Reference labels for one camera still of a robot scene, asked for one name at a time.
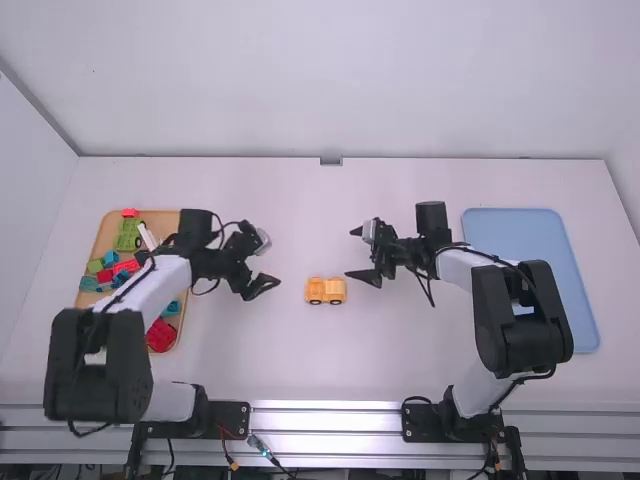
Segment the orange toy car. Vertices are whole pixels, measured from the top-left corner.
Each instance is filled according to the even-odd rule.
[[[329,280],[312,277],[307,282],[304,300],[311,305],[320,305],[321,303],[340,305],[347,301],[347,282],[340,277],[332,277]]]

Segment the metal rail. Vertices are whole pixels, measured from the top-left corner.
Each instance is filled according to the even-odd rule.
[[[285,467],[477,469],[483,447],[407,444],[395,402],[252,402],[251,430]],[[520,428],[530,470],[640,472],[640,412],[609,410],[505,410]],[[39,405],[0,406],[0,463],[123,464],[131,426],[83,439],[50,422]],[[226,465],[217,440],[174,440],[177,464]],[[244,442],[229,442],[240,465],[269,466]],[[144,461],[168,464],[165,440],[149,440]]]

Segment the red toy block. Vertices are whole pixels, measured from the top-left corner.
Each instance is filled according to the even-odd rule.
[[[113,280],[113,270],[107,268],[106,270],[101,270],[96,273],[96,278],[98,279],[98,283],[111,283]]]
[[[140,216],[140,212],[135,208],[125,208],[122,210],[122,216],[124,218],[137,218]]]
[[[158,317],[147,332],[147,344],[154,352],[163,353],[169,350],[177,337],[176,329]]]
[[[138,261],[135,258],[132,258],[131,260],[125,260],[124,262],[116,263],[113,266],[114,275],[117,275],[118,272],[121,272],[122,270],[126,270],[131,275],[133,275],[138,270],[140,270],[140,265],[138,264]]]

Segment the colorful building blocks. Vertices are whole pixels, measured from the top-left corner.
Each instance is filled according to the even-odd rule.
[[[109,250],[104,254],[104,257],[102,257],[102,261],[105,268],[112,267],[120,261],[120,255],[118,255],[118,252],[115,250]]]
[[[129,280],[129,272],[121,270],[113,276],[113,282],[111,282],[112,288],[120,288],[124,283]]]
[[[311,305],[340,305],[347,301],[347,282],[341,277],[332,277],[329,280],[312,277],[307,282],[304,300]]]
[[[138,263],[138,261],[135,258],[132,258],[131,260],[124,260],[122,262],[116,263],[113,266],[113,274],[114,275],[117,275],[122,270],[126,270],[131,275],[133,275],[138,270],[140,270],[140,264]]]
[[[162,312],[160,316],[167,318],[167,317],[173,317],[175,315],[180,315],[181,308],[182,308],[182,305],[180,305],[180,300],[174,300],[169,305],[167,305],[167,308],[164,309],[164,312]]]
[[[81,292],[95,292],[98,288],[98,281],[96,277],[92,277],[90,275],[84,275],[80,279],[80,285],[78,286],[78,290]]]
[[[136,218],[140,216],[140,212],[135,208],[125,208],[122,210],[122,216],[124,218]]]
[[[178,332],[175,328],[158,317],[147,332],[147,344],[154,352],[163,353],[176,341]]]
[[[116,237],[114,248],[119,252],[135,252],[142,246],[142,238],[138,225],[144,224],[140,218],[123,218],[118,225],[120,232]]]
[[[89,273],[98,273],[103,268],[104,264],[102,263],[101,258],[94,258],[93,260],[89,260],[87,263],[87,272]]]
[[[105,270],[99,271],[98,273],[96,273],[96,279],[100,284],[111,283],[111,281],[113,280],[113,270],[107,268]]]
[[[142,239],[140,235],[133,233],[121,233],[116,237],[116,241],[113,244],[118,252],[135,252],[142,246]]]

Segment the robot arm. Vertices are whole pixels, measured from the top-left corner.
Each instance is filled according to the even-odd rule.
[[[433,442],[444,436],[477,442],[502,428],[501,418],[496,418],[498,407],[518,385],[549,378],[558,363],[569,361],[573,337],[547,262],[504,261],[452,242],[443,202],[417,204],[416,223],[419,236],[414,238],[398,238],[395,229],[379,218],[352,230],[371,246],[374,268],[346,275],[381,288],[383,277],[395,279],[397,267],[404,266],[421,284],[427,280],[423,289],[433,306],[431,280],[471,293],[479,358],[461,382],[447,388],[440,403],[427,408],[436,418],[423,424],[430,431],[422,432],[422,440],[415,436],[405,440]],[[514,305],[529,311],[516,314]],[[403,412],[403,427],[408,420]]]
[[[280,283],[263,273],[252,279],[245,263],[269,248],[266,233],[243,220],[220,248],[208,249],[223,234],[212,231],[212,217],[205,210],[182,210],[178,232],[111,296],[55,317],[43,402],[49,419],[66,420],[77,436],[86,432],[77,432],[74,421],[202,423],[207,397],[201,386],[154,384],[146,332],[169,302],[200,278],[226,280],[245,301]],[[99,352],[106,354],[96,356]]]

